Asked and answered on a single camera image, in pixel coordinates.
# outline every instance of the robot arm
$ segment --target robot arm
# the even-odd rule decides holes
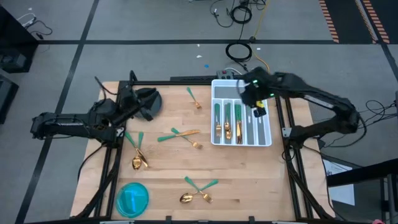
[[[347,98],[332,95],[318,88],[306,84],[293,73],[277,72],[270,75],[263,68],[257,67],[243,76],[247,83],[245,91],[241,93],[245,105],[257,108],[257,116],[262,116],[262,108],[258,101],[279,95],[283,98],[303,98],[326,109],[335,112],[335,116],[327,121],[307,127],[294,126],[286,129],[284,136],[289,144],[301,148],[304,141],[314,136],[324,136],[334,131],[349,134],[358,129],[360,115],[354,105]]]
[[[152,120],[149,108],[159,96],[155,88],[132,90],[132,82],[119,93],[120,104],[110,99],[100,100],[86,114],[42,113],[33,118],[30,132],[33,138],[51,138],[56,134],[95,138],[100,142],[113,142],[117,128],[136,113],[148,121]]]

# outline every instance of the gold knife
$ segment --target gold knife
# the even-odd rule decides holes
[[[178,136],[186,136],[186,135],[195,134],[195,133],[199,133],[199,132],[200,132],[200,130],[189,130],[189,131],[184,131],[184,132],[182,132],[182,133],[173,134],[173,135],[171,135],[171,136],[159,137],[159,138],[157,138],[157,141],[158,141],[158,142],[161,142],[161,141],[168,140],[168,139],[171,139],[171,138],[175,138],[175,137],[178,137]]]
[[[184,131],[184,132],[182,132],[180,134],[176,134],[175,137],[177,137],[177,136],[186,136],[186,135],[190,135],[190,134],[196,134],[196,133],[199,133],[199,132],[200,132],[200,130]]]

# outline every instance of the fork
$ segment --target fork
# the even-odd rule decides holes
[[[192,96],[193,100],[195,101],[195,106],[197,107],[197,109],[201,109],[200,104],[196,101],[195,97],[193,96],[193,93],[191,91],[191,88],[187,87],[187,91],[189,92],[189,94]]]
[[[172,128],[172,132],[175,133],[175,134],[180,133],[180,132],[177,131],[175,128]],[[192,144],[193,147],[195,147],[195,148],[197,148],[197,149],[203,149],[203,145],[201,145],[201,144],[199,144],[199,143],[197,143],[197,142],[195,142],[195,141],[192,141],[191,139],[187,138],[186,136],[181,136],[181,137],[183,137],[183,138],[185,138],[187,141],[189,141],[189,142]]]
[[[218,122],[218,118],[220,117],[220,104],[215,104],[215,117],[216,117],[216,136],[221,136],[221,125]]]

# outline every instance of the wooden tabletop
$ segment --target wooden tabletop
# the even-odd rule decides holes
[[[118,82],[107,82],[104,85],[110,91],[118,90]],[[162,111],[151,122],[130,119],[126,129],[136,142],[138,132],[144,132],[141,150],[149,167],[132,169],[131,160],[136,152],[125,139],[116,187],[118,192],[130,182],[139,182],[148,189],[149,205],[136,220],[165,220],[167,215],[171,215],[173,220],[238,221],[248,220],[248,216],[254,216],[259,221],[295,220],[286,164],[281,158],[282,137],[274,99],[268,100],[272,131],[270,147],[214,146],[210,143],[211,86],[191,86],[202,110],[195,108],[186,86],[152,87],[156,87],[162,96]],[[291,100],[291,103],[295,123],[302,126],[312,124],[308,103],[305,100]],[[288,124],[285,108],[284,114],[285,123]],[[158,137],[171,134],[172,127],[179,131],[199,129],[201,133],[190,136],[190,139],[198,141],[204,148],[195,149],[183,138],[157,142]],[[305,144],[318,149],[315,140],[308,140]],[[99,145],[99,142],[89,140],[86,156]],[[319,154],[305,148],[301,153],[309,190],[320,205],[330,215],[334,215],[328,204],[325,173]],[[71,215],[79,213],[97,191],[104,155],[103,149],[83,167]],[[185,176],[193,179],[199,187],[218,179],[219,184],[205,190],[213,198],[213,203],[205,202],[200,196],[196,196],[190,203],[180,203],[181,195],[194,192],[184,181]],[[302,216],[305,217],[303,197],[298,187],[297,192]],[[102,215],[105,214],[108,197],[109,188],[104,194]],[[114,207],[112,219],[126,218],[120,216]]]

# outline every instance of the blue plastic bowl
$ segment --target blue plastic bowl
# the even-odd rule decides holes
[[[116,197],[116,210],[123,217],[135,218],[144,213],[148,201],[148,191],[142,184],[126,184]]]

